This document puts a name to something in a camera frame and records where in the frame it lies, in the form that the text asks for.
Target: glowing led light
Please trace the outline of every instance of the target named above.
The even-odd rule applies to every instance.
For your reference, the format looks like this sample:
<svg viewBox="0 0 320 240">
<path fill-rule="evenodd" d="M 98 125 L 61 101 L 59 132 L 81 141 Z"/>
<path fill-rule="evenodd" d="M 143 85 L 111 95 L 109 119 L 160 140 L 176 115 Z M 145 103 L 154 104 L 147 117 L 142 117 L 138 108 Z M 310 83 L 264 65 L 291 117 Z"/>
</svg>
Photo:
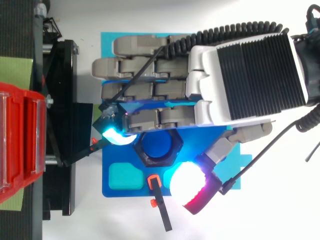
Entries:
<svg viewBox="0 0 320 240">
<path fill-rule="evenodd" d="M 172 175 L 170 192 L 183 206 L 190 202 L 206 185 L 205 174 L 191 161 L 183 162 Z"/>
<path fill-rule="evenodd" d="M 137 135 L 122 136 L 120 133 L 116 132 L 114 128 L 109 128 L 102 134 L 110 143 L 114 145 L 127 145 L 132 143 Z"/>
</svg>

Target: black cable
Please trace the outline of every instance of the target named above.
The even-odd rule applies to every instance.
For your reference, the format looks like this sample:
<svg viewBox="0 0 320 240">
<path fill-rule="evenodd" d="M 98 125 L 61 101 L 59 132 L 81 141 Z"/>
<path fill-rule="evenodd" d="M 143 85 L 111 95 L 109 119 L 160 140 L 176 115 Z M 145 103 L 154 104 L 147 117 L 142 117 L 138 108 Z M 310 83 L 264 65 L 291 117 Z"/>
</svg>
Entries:
<svg viewBox="0 0 320 240">
<path fill-rule="evenodd" d="M 234 181 L 240 178 L 249 168 L 252 167 L 286 132 L 288 132 L 293 126 L 296 125 L 296 121 L 292 122 L 285 129 L 283 129 L 244 169 L 242 169 L 237 175 L 233 177 Z"/>
<path fill-rule="evenodd" d="M 222 189 L 220 193 L 225 195 L 236 183 L 236 181 L 245 174 L 246 171 L 249 170 L 286 132 L 289 131 L 293 126 L 295 126 L 297 121 L 292 122 L 285 129 L 283 129 L 244 169 L 242 169 L 237 175 L 230 178 L 222 185 Z"/>
<path fill-rule="evenodd" d="M 138 80 L 138 78 L 144 73 L 144 71 L 149 67 L 149 65 L 156 59 L 156 57 L 163 51 L 164 46 L 161 46 L 157 49 L 157 51 L 154 52 L 154 54 L 152 55 L 152 57 L 145 63 L 145 65 L 138 71 L 138 73 L 126 84 L 124 85 L 124 87 L 116 94 L 113 96 L 113 98 L 111 98 L 110 102 L 113 103 L 115 101 L 117 101 L 117 99 L 119 97 L 122 96 L 122 94 L 125 93 L 125 91 L 133 84 L 136 83 L 136 81 Z"/>
<path fill-rule="evenodd" d="M 296 121 L 296 129 L 305 133 L 320 124 L 320 104 L 318 104 L 311 112 Z"/>
<path fill-rule="evenodd" d="M 289 32 L 288 28 L 282 31 L 283 25 L 276 24 L 274 21 L 254 21 L 243 22 L 237 24 L 231 24 L 215 27 L 214 29 L 198 31 L 196 34 L 191 34 L 172 42 L 164 47 L 164 57 L 166 59 L 172 59 L 177 56 L 185 55 L 190 52 L 194 46 L 207 46 L 212 44 L 222 44 L 228 40 L 242 39 L 257 35 L 270 34 L 270 33 L 283 33 Z"/>
<path fill-rule="evenodd" d="M 320 13 L 320 6 L 318 6 L 317 4 L 312 4 L 308 10 L 306 11 L 306 19 L 307 21 L 311 21 L 311 18 L 312 18 L 312 12 L 313 10 L 316 10 Z"/>
<path fill-rule="evenodd" d="M 192 34 L 172 42 L 166 46 L 161 46 L 153 54 L 153 56 L 146 62 L 146 64 L 140 69 L 140 71 L 126 84 L 124 87 L 110 100 L 105 100 L 100 109 L 105 109 L 108 107 L 109 103 L 114 103 L 121 97 L 125 91 L 142 75 L 142 73 L 148 68 L 148 66 L 156 59 L 156 57 L 162 52 L 166 59 L 172 59 L 180 55 L 184 55 L 190 52 L 191 49 L 196 45 L 212 45 L 212 44 L 222 44 L 227 40 L 234 40 L 246 37 L 252 37 L 268 33 L 280 33 L 283 28 L 282 24 L 276 24 L 274 21 L 270 23 L 269 21 L 263 22 L 243 22 L 242 24 L 232 24 L 216 27 L 214 29 L 204 30 L 203 32 L 198 31 L 197 34 Z M 289 32 L 288 28 L 285 28 L 282 33 L 287 34 Z"/>
<path fill-rule="evenodd" d="M 306 157 L 306 159 L 305 159 L 306 162 L 309 162 L 309 160 L 311 159 L 312 155 L 316 152 L 316 150 L 319 148 L 319 146 L 320 146 L 320 142 L 314 147 L 312 152 L 310 152 L 310 154 Z"/>
</svg>

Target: black bracket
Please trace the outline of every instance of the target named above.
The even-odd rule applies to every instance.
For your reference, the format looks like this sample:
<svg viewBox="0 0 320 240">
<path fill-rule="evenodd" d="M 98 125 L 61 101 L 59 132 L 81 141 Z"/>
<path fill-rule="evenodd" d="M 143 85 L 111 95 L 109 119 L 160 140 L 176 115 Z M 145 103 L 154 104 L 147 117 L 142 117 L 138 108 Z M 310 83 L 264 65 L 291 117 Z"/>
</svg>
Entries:
<svg viewBox="0 0 320 240">
<path fill-rule="evenodd" d="M 160 186 L 159 186 L 159 182 L 158 182 L 158 179 L 157 178 L 152 178 L 151 179 L 151 185 L 152 185 L 152 189 L 153 189 L 153 194 L 155 196 L 155 201 L 156 201 L 156 204 L 160 210 L 160 214 L 161 214 L 161 218 L 162 218 L 162 221 L 163 221 L 163 225 L 164 225 L 164 229 L 166 232 L 168 231 L 171 231 L 172 230 L 172 226 L 171 226 L 171 222 L 170 222 L 170 219 L 169 219 L 169 215 L 168 215 L 168 212 L 167 212 L 167 208 L 166 208 L 166 205 L 165 205 L 165 201 L 164 201 L 164 197 L 161 193 L 161 189 L 160 189 Z"/>
</svg>

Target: black heat sink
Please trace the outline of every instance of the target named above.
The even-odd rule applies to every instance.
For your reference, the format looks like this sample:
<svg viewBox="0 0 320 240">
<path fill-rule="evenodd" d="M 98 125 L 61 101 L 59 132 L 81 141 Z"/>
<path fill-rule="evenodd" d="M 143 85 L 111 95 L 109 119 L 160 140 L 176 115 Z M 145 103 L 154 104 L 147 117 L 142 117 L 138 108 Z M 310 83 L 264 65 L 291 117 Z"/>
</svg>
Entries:
<svg viewBox="0 0 320 240">
<path fill-rule="evenodd" d="M 288 35 L 217 50 L 232 120 L 306 104 Z"/>
</svg>

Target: screw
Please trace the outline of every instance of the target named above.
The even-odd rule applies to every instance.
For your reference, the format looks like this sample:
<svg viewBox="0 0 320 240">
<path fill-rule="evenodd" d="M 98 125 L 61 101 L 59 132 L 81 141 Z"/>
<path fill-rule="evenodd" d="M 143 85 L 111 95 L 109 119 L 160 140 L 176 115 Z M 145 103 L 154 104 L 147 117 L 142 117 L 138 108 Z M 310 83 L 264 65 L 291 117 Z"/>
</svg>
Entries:
<svg viewBox="0 0 320 240">
<path fill-rule="evenodd" d="M 40 16 L 43 19 L 47 17 L 47 8 L 44 3 L 38 3 L 36 7 L 34 8 L 34 15 Z"/>
<path fill-rule="evenodd" d="M 73 54 L 79 55 L 79 53 L 80 53 L 79 47 L 78 47 L 78 46 L 74 46 L 74 47 L 73 47 Z"/>
<path fill-rule="evenodd" d="M 45 98 L 46 107 L 49 109 L 52 104 L 54 104 L 54 100 L 51 98 L 50 94 Z"/>
</svg>

